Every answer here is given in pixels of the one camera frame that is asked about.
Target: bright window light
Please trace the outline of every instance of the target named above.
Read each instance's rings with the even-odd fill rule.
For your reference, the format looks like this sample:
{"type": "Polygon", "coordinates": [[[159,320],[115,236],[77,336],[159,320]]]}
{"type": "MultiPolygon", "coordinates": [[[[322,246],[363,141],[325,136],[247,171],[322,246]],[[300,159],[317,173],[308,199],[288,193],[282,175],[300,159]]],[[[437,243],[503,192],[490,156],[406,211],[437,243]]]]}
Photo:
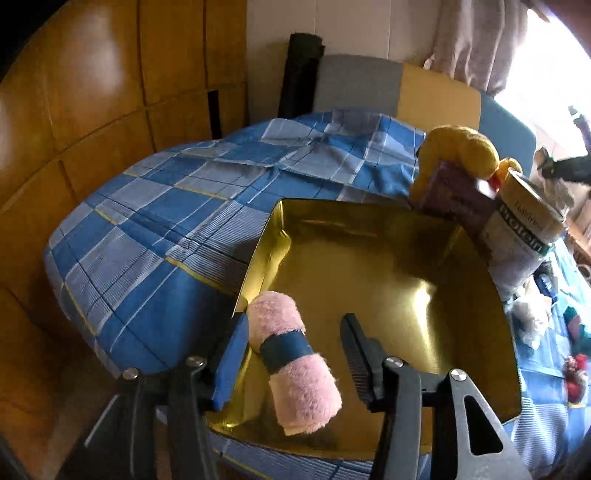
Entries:
{"type": "Polygon", "coordinates": [[[568,156],[585,155],[569,105],[591,119],[591,59],[557,19],[528,11],[528,31],[496,100],[524,123],[543,129],[568,156]]]}

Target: yellow cushion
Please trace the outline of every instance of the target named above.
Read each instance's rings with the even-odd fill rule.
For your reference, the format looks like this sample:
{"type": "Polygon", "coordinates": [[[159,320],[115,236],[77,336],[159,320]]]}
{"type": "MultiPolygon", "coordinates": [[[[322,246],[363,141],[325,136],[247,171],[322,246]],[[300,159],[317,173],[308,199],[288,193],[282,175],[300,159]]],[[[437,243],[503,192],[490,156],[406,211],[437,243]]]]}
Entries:
{"type": "Polygon", "coordinates": [[[404,64],[397,118],[428,132],[438,125],[478,130],[480,92],[448,76],[404,64]]]}

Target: yellow plush toy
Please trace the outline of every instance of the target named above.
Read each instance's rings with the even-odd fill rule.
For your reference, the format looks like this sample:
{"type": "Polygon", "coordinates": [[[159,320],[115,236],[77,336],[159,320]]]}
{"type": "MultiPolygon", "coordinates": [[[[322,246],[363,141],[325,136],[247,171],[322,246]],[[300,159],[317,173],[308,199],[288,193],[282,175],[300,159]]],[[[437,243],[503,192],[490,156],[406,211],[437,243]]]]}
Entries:
{"type": "Polygon", "coordinates": [[[499,164],[495,146],[480,132],[455,125],[435,127],[427,134],[418,152],[418,176],[408,191],[412,204],[420,203],[431,175],[442,160],[462,166],[470,176],[482,180],[489,180],[497,173],[503,182],[510,167],[521,171],[513,158],[506,158],[499,164]]]}

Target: checkered fabric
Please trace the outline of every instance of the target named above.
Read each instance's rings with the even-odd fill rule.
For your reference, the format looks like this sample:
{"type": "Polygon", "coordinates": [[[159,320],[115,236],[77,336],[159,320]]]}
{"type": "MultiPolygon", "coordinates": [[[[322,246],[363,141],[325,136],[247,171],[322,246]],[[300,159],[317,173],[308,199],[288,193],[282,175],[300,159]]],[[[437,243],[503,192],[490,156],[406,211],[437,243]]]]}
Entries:
{"type": "MultiPolygon", "coordinates": [[[[385,115],[333,110],[154,154],[65,218],[44,253],[47,275],[66,316],[115,376],[128,367],[167,370],[189,353],[209,356],[231,325],[248,262],[277,200],[403,199],[423,138],[385,115]]],[[[539,350],[515,343],[522,414],[506,426],[536,477],[562,462],[591,423],[587,398],[576,408],[566,403],[561,374],[570,353],[562,313],[571,304],[587,315],[591,290],[562,241],[553,255],[563,274],[560,300],[539,350]]],[[[220,364],[227,384],[216,389],[217,407],[228,398],[243,331],[236,330],[228,347],[233,356],[220,364]]],[[[366,478],[371,467],[212,438],[224,459],[259,476],[366,478]]],[[[421,468],[428,478],[428,456],[421,468]]]]}

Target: curtain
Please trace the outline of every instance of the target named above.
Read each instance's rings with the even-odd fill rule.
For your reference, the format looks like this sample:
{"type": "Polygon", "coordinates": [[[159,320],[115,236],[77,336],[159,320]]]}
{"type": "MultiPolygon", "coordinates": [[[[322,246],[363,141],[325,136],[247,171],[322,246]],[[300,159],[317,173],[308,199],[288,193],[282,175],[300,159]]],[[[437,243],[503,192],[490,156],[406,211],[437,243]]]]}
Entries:
{"type": "Polygon", "coordinates": [[[521,0],[442,0],[433,55],[425,68],[496,95],[527,30],[521,0]]]}

